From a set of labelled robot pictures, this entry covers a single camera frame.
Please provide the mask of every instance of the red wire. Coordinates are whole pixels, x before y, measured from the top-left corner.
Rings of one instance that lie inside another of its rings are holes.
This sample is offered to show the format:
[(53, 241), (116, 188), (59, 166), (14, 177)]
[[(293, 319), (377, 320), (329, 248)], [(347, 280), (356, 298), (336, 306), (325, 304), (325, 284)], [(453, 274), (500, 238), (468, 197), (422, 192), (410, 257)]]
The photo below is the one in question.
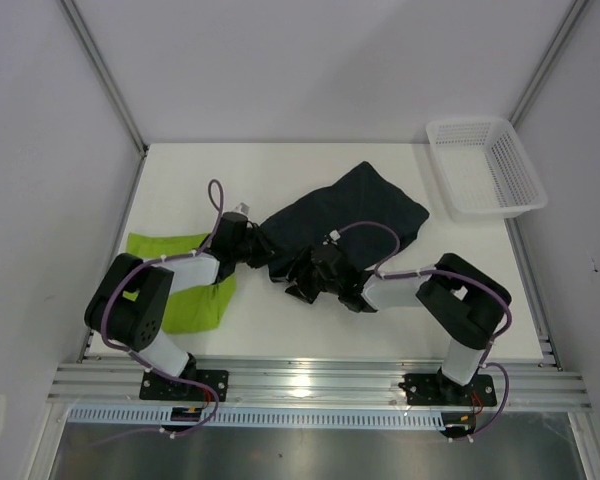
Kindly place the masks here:
[(202, 405), (202, 408), (205, 409), (209, 406), (209, 404), (211, 403), (213, 398), (211, 397), (211, 393), (209, 393), (207, 390), (203, 390), (203, 395), (204, 395), (204, 404)]
[(484, 404), (482, 403), (480, 396), (476, 392), (471, 393), (471, 404), (473, 404), (474, 399), (478, 402), (478, 405), (480, 406), (480, 410), (477, 413), (475, 413), (475, 416), (477, 417), (482, 413), (482, 410), (484, 410)]

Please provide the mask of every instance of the white tabletop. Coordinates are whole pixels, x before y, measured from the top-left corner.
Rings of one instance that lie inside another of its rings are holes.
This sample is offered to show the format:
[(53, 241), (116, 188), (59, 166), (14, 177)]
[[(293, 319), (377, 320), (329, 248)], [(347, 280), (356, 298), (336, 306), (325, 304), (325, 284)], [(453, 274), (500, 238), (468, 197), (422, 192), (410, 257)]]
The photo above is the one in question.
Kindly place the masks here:
[[(154, 144), (125, 227), (150, 236), (210, 230), (216, 212), (207, 183), (219, 179), (226, 209), (240, 202), (258, 223), (315, 188), (330, 185), (361, 161), (370, 162), (431, 213), (418, 239), (386, 264), (406, 270), (455, 252), (504, 285), (513, 301), (513, 326), (492, 359), (537, 362), (537, 333), (502, 221), (454, 223), (441, 203), (430, 170), (429, 148), (406, 144)], [(267, 269), (240, 265), (237, 291), (216, 330), (174, 335), (194, 355), (329, 359), (442, 359), (449, 335), (424, 309), (396, 308), (356, 314), (335, 296), (306, 305), (269, 281)], [(90, 353), (112, 353), (94, 335)]]

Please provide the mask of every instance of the metal frame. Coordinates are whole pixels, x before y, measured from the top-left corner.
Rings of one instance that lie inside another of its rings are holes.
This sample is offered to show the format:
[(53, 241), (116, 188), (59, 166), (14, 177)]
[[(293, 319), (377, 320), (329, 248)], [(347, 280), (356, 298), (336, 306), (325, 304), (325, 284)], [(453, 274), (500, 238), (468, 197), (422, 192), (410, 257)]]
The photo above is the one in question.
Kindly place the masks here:
[(569, 7), (549, 46), (542, 55), (540, 63), (533, 72), (529, 83), (527, 83), (522, 95), (518, 99), (513, 113), (509, 117), (509, 121), (516, 129), (520, 126), (527, 112), (535, 102), (538, 93), (540, 93), (540, 90), (551, 75), (560, 56), (565, 51), (569, 40), (573, 37), (573, 33), (576, 31), (578, 25), (580, 25), (592, 3), (593, 0), (574, 0), (571, 7)]
[(87, 24), (80, 13), (80, 9), (74, 0), (58, 0), (58, 4), (67, 20), (67, 23), (76, 35), (78, 43), (87, 56), (87, 59), (89, 60), (96, 77), (100, 81), (102, 90), (109, 99), (113, 110), (118, 115), (118, 118), (127, 131), (129, 138), (136, 147), (136, 150), (138, 150), (138, 153), (144, 155), (147, 149), (147, 144), (142, 139), (142, 135), (140, 134), (140, 131), (138, 130), (138, 127), (131, 116), (129, 107), (124, 101), (124, 98), (120, 93), (120, 89), (113, 79), (113, 76), (111, 75), (111, 72), (105, 63), (104, 58), (100, 53), (100, 49), (98, 48), (93, 35), (89, 31), (89, 28), (87, 27)]
[[(136, 192), (138, 191), (138, 184), (140, 183), (140, 177), (142, 176), (142, 171), (144, 170), (146, 158), (147, 158), (147, 152), (143, 151), (142, 154), (140, 155), (140, 159), (138, 161), (138, 167), (136, 168), (135, 174), (133, 176), (131, 190), (129, 191), (129, 194), (127, 195), (127, 201), (124, 205), (124, 211), (122, 212), (120, 221), (118, 222), (118, 229), (116, 231), (113, 245), (111, 246), (111, 250), (110, 250), (109, 256), (107, 258), (107, 263), (105, 264), (105, 266), (102, 269), (101, 276), (104, 276), (105, 273), (107, 273), (107, 269), (109, 268), (109, 265), (111, 264), (111, 262), (113, 262), (113, 259), (118, 254), (118, 245), (120, 245), (120, 242), (122, 241), (122, 235), (124, 235), (124, 228), (125, 228), (125, 225), (127, 224), (127, 219), (129, 218), (129, 213), (131, 212), (131, 206), (133, 205), (133, 200), (136, 197)], [(84, 333), (84, 338), (82, 340), (82, 346), (80, 347), (80, 351), (78, 352), (78, 354), (75, 357), (76, 362), (82, 361), (82, 358), (84, 357), (84, 354), (85, 354), (87, 348), (89, 348), (89, 343), (91, 342), (91, 338), (93, 336), (93, 333), (91, 332), (91, 330), (89, 328), (87, 328), (86, 326), (84, 327), (84, 331), (85, 331), (85, 333)]]
[[(107, 98), (144, 160), (147, 146), (75, 1), (58, 2), (93, 66)], [(524, 119), (591, 3), (591, 0), (574, 0), (511, 115), (514, 126), (519, 126)], [(143, 161), (136, 173), (112, 255), (115, 255), (120, 235), (124, 231), (142, 166)], [(580, 374), (562, 371), (550, 342), (546, 311), (534, 279), (520, 226), (515, 220), (508, 220), (507, 229), (538, 329), (544, 359), (539, 365), (506, 365), (511, 376), (511, 392), (506, 411), (568, 412), (587, 476), (600, 478), (600, 436), (595, 428), (595, 418), (584, 382)], [(152, 408), (163, 411), (175, 405), (139, 400), (143, 369), (129, 358), (90, 356), (85, 354), (85, 349), (81, 352), (81, 363), (62, 364), (58, 368), (48, 398), (46, 425), (31, 464), (29, 479), (48, 478), (67, 419), (80, 420), (76, 418), (77, 414), (72, 416), (72, 411), (90, 411), (92, 413), (89, 421), (109, 423), (112, 421), (111, 412), (133, 413)], [(245, 424), (246, 417), (231, 416), (236, 412), (250, 412), (253, 415), (262, 412), (267, 415), (291, 412), (291, 415), (303, 418), (302, 421), (292, 422), (292, 426), (307, 427), (304, 415), (299, 412), (307, 412), (307, 418), (310, 418), (310, 415), (340, 414), (354, 415), (362, 419), (360, 422), (372, 422), (375, 421), (371, 420), (372, 418), (387, 418), (387, 415), (392, 417), (396, 412), (401, 416), (411, 414), (421, 417), (436, 415), (446, 410), (430, 407), (409, 408), (405, 404), (404, 393), (397, 386), (404, 373), (432, 372), (439, 367), (438, 362), (200, 357), (199, 365), (201, 368), (221, 368), (230, 372), (227, 402), (222, 406), (222, 412), (225, 414), (222, 424)], [(496, 390), (500, 391), (503, 382), (497, 372), (494, 372), (494, 381)], [(246, 423), (250, 423), (251, 426), (255, 421), (253, 419), (258, 419), (256, 423), (259, 423), (260, 417), (249, 418), (251, 420)], [(409, 426), (408, 423), (403, 425), (405, 428)]]

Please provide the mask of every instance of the green cloth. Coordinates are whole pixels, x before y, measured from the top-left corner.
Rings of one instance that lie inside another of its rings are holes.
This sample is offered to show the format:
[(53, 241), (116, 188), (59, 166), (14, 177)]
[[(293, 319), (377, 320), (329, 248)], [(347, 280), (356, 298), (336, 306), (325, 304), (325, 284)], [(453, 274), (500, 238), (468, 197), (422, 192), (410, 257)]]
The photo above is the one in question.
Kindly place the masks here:
[[(199, 247), (206, 234), (189, 237), (145, 237), (130, 233), (127, 252), (141, 258), (186, 253)], [(166, 333), (193, 333), (211, 330), (220, 319), (236, 291), (235, 275), (219, 285), (193, 287), (169, 296), (162, 319)]]

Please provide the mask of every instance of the white basket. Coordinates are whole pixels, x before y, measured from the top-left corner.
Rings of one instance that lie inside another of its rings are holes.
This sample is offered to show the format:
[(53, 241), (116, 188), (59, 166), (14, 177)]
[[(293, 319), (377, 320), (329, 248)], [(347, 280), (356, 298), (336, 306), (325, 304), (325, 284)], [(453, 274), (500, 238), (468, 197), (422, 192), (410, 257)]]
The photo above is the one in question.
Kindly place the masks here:
[(454, 220), (511, 218), (547, 194), (511, 123), (495, 117), (431, 122), (433, 171)]

